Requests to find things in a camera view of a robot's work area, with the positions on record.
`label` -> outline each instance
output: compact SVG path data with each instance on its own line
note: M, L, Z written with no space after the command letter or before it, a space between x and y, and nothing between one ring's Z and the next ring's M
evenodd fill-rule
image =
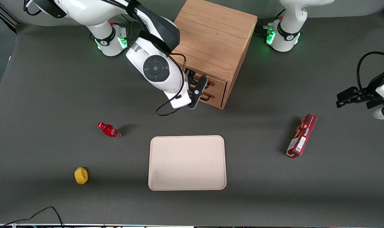
M298 140L299 138L292 139L291 144L289 144L288 150L292 149Z
M305 144L305 141L306 141L306 138L302 136L300 138L298 146L296 147L296 151L300 152L302 150L302 147L303 147L303 144Z

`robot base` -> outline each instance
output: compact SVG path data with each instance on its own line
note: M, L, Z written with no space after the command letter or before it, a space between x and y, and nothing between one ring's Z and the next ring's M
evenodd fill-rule
M115 24L112 25L112 27L116 30L116 37L108 46L99 45L99 43L95 40L96 44L98 45L98 49L101 50L105 56L117 56L127 48L126 28Z
M278 32L276 26L279 24L281 20L275 20L274 22L271 22L266 26L268 30L270 30L270 34L267 36L267 45L271 46L274 50L278 52L287 52L290 51L295 44L298 43L298 39L300 36L300 33L296 36L292 36L292 40L286 41L285 38Z

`green indicator light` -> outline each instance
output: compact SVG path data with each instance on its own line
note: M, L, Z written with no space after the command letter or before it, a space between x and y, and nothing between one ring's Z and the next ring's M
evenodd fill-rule
M273 38L275 37L275 32L272 31L268 36L267 36L267 43L272 44Z
M96 41L96 39L95 39L95 43L96 43L96 45L98 46L98 49L100 50L99 43Z
M298 34L298 37L296 38L295 44L298 43L298 41L299 41L299 36L300 36L300 32L299 32L299 34Z
M127 48L127 40L125 38L118 37L117 40L123 49Z

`wooden drawer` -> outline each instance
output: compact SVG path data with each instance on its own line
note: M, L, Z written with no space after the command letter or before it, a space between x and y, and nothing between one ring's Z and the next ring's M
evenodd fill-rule
M196 72L194 79L199 80L200 77L202 77L202 73ZM199 102L206 103L208 105L212 105L216 108L221 108L221 103L223 102L223 96L224 91L226 89L226 82L215 79L213 77L210 77L208 75L205 75L208 78L208 84L209 87L203 91L203 95L201 98L207 99L209 96L208 101L200 100Z

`yellow sponge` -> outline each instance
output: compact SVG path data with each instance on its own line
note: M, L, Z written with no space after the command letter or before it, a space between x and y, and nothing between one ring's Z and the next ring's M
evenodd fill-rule
M88 172L82 167L76 169L74 175L76 183L79 183L80 185L85 184L88 180Z

